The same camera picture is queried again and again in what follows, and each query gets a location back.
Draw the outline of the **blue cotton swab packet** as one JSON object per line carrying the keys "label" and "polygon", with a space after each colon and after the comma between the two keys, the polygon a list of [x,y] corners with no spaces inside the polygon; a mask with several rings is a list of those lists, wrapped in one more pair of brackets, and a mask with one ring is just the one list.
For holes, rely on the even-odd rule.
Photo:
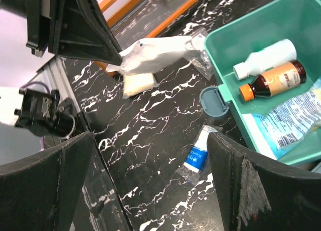
{"label": "blue cotton swab packet", "polygon": [[259,153],[278,160],[320,127],[320,79],[268,114],[244,114]]}

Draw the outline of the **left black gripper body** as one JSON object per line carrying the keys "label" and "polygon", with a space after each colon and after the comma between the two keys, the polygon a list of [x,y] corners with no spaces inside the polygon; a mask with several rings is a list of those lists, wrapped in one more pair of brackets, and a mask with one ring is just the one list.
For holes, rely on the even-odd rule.
{"label": "left black gripper body", "polygon": [[65,0],[1,0],[1,9],[27,20],[26,46],[33,55],[48,51],[64,56],[60,38]]}

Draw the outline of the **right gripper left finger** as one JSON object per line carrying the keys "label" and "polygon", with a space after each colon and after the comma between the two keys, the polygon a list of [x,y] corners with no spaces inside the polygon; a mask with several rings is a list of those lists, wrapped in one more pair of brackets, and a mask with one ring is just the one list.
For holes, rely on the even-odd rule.
{"label": "right gripper left finger", "polygon": [[95,149],[91,132],[1,166],[1,230],[69,230]]}

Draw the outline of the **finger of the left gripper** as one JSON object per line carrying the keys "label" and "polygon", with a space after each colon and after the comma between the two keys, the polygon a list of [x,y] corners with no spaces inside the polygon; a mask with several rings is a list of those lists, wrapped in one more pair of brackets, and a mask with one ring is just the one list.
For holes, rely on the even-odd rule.
{"label": "finger of the left gripper", "polygon": [[50,17],[50,53],[71,59],[121,64],[121,47],[97,0],[51,0]]}

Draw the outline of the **white plastic medicine bottle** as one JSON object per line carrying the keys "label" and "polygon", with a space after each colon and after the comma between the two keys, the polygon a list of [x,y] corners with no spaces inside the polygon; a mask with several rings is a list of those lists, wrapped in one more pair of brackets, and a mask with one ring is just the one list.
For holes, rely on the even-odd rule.
{"label": "white plastic medicine bottle", "polygon": [[264,71],[277,67],[289,61],[296,60],[297,52],[289,39],[278,41],[259,52],[251,53],[248,58],[233,66],[238,80],[256,76]]}

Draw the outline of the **small white blue bottle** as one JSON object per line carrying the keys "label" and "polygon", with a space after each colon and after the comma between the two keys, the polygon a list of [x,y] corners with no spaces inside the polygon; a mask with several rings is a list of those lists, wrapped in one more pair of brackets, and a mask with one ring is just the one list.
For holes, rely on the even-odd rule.
{"label": "small white blue bottle", "polygon": [[208,136],[212,132],[222,132],[222,130],[223,128],[219,126],[203,125],[184,163],[176,170],[176,173],[192,185],[196,185],[208,157]]}

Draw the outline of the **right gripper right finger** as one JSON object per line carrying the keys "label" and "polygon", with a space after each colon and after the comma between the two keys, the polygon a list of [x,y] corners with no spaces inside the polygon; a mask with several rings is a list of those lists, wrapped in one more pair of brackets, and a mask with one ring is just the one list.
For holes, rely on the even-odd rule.
{"label": "right gripper right finger", "polygon": [[207,149],[225,230],[320,230],[320,175],[219,132]]}

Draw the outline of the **amber bottle orange label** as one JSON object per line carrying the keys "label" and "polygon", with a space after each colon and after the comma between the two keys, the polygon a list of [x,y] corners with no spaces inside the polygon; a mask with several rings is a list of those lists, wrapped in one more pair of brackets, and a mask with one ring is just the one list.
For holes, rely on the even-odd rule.
{"label": "amber bottle orange label", "polygon": [[298,87],[306,79],[305,68],[294,60],[257,75],[251,83],[240,86],[239,93],[245,102],[255,98],[269,98]]}

